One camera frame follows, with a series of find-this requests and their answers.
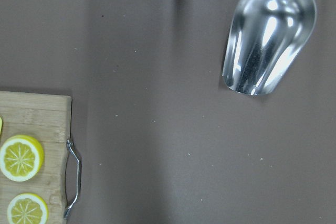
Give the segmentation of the wooden cutting board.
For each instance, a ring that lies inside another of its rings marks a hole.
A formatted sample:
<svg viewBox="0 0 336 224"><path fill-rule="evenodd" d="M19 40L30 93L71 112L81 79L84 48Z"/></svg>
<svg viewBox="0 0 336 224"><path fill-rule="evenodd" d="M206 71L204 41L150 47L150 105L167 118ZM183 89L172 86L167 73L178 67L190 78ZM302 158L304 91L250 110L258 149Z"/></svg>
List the wooden cutting board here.
<svg viewBox="0 0 336 224"><path fill-rule="evenodd" d="M37 139L44 150L41 169L25 182L1 175L1 223L7 223L10 201L33 193L46 203L48 223L66 223L81 191L81 160L71 137L72 98L23 92L1 92L1 143L14 135Z"/></svg>

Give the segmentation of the yellow plastic knife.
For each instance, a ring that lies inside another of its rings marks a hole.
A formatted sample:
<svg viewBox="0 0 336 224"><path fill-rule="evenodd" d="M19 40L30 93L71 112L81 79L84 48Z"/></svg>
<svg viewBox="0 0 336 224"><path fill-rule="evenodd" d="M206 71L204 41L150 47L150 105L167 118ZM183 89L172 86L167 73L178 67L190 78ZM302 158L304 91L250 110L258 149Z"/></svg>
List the yellow plastic knife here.
<svg viewBox="0 0 336 224"><path fill-rule="evenodd" d="M2 131L2 126L3 126L3 120L2 120L2 118L0 117L0 134L1 134L1 131Z"/></svg>

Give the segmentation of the metal scoop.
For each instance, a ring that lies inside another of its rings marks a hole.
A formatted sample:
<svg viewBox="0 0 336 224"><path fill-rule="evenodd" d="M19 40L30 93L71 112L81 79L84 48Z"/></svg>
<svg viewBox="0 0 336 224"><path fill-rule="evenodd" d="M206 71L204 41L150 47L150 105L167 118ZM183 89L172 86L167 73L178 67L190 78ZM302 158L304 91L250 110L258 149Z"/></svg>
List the metal scoop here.
<svg viewBox="0 0 336 224"><path fill-rule="evenodd" d="M222 77L246 95L274 91L309 40L315 0L239 0L230 26Z"/></svg>

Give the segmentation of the lemon slice far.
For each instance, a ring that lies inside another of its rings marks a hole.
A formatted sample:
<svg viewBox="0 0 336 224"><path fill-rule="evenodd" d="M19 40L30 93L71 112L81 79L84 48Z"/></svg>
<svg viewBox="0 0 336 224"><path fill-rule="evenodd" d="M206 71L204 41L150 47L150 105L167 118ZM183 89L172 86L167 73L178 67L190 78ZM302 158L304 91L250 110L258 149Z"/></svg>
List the lemon slice far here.
<svg viewBox="0 0 336 224"><path fill-rule="evenodd" d="M45 224L48 216L45 201L32 193L17 195L7 207L7 220L11 224Z"/></svg>

